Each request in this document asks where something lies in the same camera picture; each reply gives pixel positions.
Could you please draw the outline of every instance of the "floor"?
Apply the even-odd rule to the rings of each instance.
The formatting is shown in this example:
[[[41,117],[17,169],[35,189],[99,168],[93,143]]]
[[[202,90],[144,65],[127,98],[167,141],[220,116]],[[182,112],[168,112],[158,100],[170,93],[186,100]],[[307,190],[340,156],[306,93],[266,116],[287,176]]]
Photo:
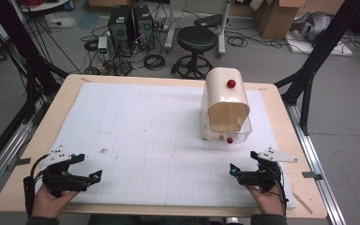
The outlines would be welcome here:
[[[104,26],[108,21],[108,14],[92,11],[87,5],[80,4],[70,15],[76,19],[77,24],[72,28],[53,29],[51,35],[74,65],[83,71],[84,65],[89,64],[89,56],[81,37],[90,36],[92,30]],[[176,26],[192,25],[195,19],[195,15],[186,13],[176,22]],[[230,18],[228,23],[232,29],[252,25],[248,18]],[[96,34],[103,33],[105,29],[98,30]],[[239,32],[249,36],[258,34],[254,27]],[[54,64],[65,71],[76,71],[46,33],[42,36],[46,38]],[[250,39],[245,47],[226,44],[226,54],[220,58],[217,58],[217,49],[208,52],[205,57],[215,67],[237,68],[244,82],[251,83],[275,83],[297,71],[308,57],[290,53],[285,45],[279,49],[266,45],[267,42]],[[308,131],[346,223],[360,224],[360,48],[352,43],[348,47],[353,52],[351,57],[329,56],[318,71],[313,84]],[[171,66],[177,58],[187,53],[174,42],[172,50],[168,54],[163,51],[162,54],[166,60],[163,69],[152,71],[141,67],[128,76],[179,78],[171,74]],[[137,55],[134,61],[142,57]],[[101,63],[96,59],[92,65],[101,67]],[[136,63],[134,66],[140,67],[142,64]],[[24,101],[23,84],[15,67],[10,60],[0,61],[0,134]],[[0,189],[9,174],[10,172],[5,172],[0,178]],[[64,214],[60,219],[61,224],[87,224],[88,217],[89,215]],[[25,221],[25,213],[0,212],[0,224],[24,224]],[[248,224],[248,219],[241,218],[241,222]],[[330,221],[327,218],[290,218],[289,224],[330,224]]]

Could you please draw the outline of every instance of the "stool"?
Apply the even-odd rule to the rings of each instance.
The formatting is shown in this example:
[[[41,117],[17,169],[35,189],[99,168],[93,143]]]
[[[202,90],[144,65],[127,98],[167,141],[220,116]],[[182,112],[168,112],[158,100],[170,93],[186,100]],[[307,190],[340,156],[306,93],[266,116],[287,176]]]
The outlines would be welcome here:
[[[177,34],[177,43],[185,50],[190,51],[191,55],[181,57],[173,65],[171,72],[178,73],[182,78],[199,80],[205,79],[207,72],[213,66],[202,55],[216,46],[215,34],[202,26],[189,26],[182,28]],[[190,58],[186,64],[183,60]]]

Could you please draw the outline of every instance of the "red button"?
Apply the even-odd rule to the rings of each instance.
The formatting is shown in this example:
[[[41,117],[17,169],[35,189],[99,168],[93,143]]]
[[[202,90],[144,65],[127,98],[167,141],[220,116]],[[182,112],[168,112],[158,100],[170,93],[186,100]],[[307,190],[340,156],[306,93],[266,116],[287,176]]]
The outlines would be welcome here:
[[[228,80],[228,81],[227,81],[227,86],[228,86],[229,88],[234,88],[235,85],[236,85],[236,82],[235,82],[234,80]]]

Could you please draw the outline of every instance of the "sleeve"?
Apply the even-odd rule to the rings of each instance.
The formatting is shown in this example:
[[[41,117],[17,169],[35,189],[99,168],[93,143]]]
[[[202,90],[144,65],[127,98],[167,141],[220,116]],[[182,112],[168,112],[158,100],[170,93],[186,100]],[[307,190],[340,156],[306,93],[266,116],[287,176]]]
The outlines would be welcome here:
[[[274,214],[256,214],[252,215],[250,225],[287,225],[286,218]]]
[[[57,218],[30,217],[26,225],[58,225],[59,223]]]

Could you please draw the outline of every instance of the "stool seat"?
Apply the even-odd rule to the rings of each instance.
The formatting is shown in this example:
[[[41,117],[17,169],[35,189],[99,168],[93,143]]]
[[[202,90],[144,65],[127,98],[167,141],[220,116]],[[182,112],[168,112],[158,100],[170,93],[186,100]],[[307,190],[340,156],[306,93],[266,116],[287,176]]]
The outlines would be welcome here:
[[[182,28],[177,34],[177,43],[192,53],[205,53],[216,46],[215,33],[201,26]]]

